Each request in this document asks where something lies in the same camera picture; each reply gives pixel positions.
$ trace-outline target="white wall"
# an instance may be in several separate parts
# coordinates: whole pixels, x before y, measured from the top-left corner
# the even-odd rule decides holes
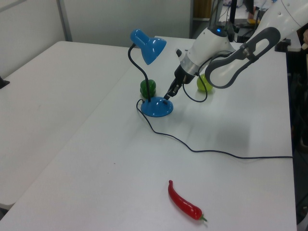
[[[65,39],[56,0],[26,0],[0,9],[0,76],[7,77],[61,40]]]
[[[192,0],[60,0],[72,41],[131,45],[140,28],[149,36],[189,38]]]

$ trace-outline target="red chili pepper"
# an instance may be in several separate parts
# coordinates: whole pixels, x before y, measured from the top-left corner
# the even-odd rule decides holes
[[[188,216],[192,217],[195,220],[207,221],[204,218],[201,209],[199,209],[192,203],[189,203],[188,201],[186,201],[184,198],[180,197],[180,195],[177,194],[177,192],[173,188],[173,181],[171,180],[169,180],[168,192],[173,202]]]

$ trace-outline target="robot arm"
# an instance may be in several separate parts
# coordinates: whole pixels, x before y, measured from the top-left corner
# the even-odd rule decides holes
[[[231,86],[239,73],[307,22],[308,0],[278,0],[264,14],[253,36],[236,51],[223,30],[206,28],[187,53],[182,55],[184,58],[174,73],[175,80],[165,99],[176,95],[183,83],[190,83],[198,69],[201,71],[202,63],[213,59],[220,51],[228,51],[230,55],[214,58],[205,70],[205,77],[216,88]]]

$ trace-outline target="pepper stem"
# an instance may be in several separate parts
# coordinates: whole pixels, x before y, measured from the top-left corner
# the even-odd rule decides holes
[[[199,218],[199,220],[204,220],[207,222],[207,219],[205,219],[204,215],[202,214],[201,217]]]

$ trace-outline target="lamp shade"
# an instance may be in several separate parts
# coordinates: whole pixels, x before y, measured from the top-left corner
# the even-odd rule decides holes
[[[130,39],[141,49],[142,57],[150,65],[162,52],[166,41],[160,38],[150,38],[140,29],[133,30]]]

